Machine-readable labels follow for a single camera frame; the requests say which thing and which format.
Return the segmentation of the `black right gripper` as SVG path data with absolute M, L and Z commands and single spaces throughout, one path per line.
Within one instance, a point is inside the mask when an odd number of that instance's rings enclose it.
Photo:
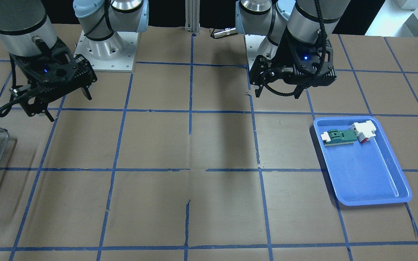
M 36 40 L 37 49 L 42 53 L 32 57 L 10 54 L 28 80 L 28 87 L 11 89 L 10 106 L 21 104 L 29 117 L 45 115 L 51 122 L 53 116 L 48 104 L 81 89 L 88 100 L 92 100 L 90 87 L 98 80 L 91 64 L 81 54 L 72 55 L 70 48 L 57 38 L 48 49 L 43 40 Z

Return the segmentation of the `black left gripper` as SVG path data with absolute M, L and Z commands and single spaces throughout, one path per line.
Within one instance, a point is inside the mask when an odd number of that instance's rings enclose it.
M 285 29 L 277 52 L 272 59 L 258 55 L 249 70 L 249 82 L 256 86 L 254 94 L 259 98 L 262 90 L 279 79 L 286 84 L 297 85 L 294 98 L 298 99 L 306 88 L 306 84 L 313 78 L 320 65 L 320 57 L 325 46 L 325 60 L 318 76 L 310 83 L 311 86 L 329 86 L 337 75 L 333 66 L 333 49 L 328 39 L 323 41 L 322 33 L 315 33 L 318 39 L 312 43 L 305 43 L 296 39 Z

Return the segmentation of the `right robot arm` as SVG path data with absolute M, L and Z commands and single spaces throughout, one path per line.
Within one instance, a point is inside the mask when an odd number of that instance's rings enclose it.
M 58 37 L 40 0 L 0 0 L 0 41 L 28 83 L 13 79 L 10 101 L 0 107 L 5 117 L 20 104 L 29 117 L 45 114 L 48 104 L 89 87 L 96 72 L 132 72 L 139 33 L 149 23 L 147 0 L 75 0 L 83 33 L 74 52 Z

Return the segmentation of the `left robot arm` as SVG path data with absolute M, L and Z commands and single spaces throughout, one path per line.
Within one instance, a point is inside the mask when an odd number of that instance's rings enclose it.
M 298 99 L 309 87 L 329 86 L 337 75 L 330 35 L 348 0 L 239 0 L 235 28 L 245 35 L 249 82 Z

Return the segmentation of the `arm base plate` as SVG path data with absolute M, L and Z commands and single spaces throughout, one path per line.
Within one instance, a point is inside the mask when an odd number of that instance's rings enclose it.
M 132 73 L 141 33 L 115 32 L 103 41 L 93 41 L 80 35 L 75 54 L 83 55 L 97 72 Z
M 267 59 L 272 59 L 278 46 L 271 43 L 267 36 L 264 35 L 245 35 L 246 55 L 249 69 L 252 68 L 254 61 L 258 55 L 262 55 Z

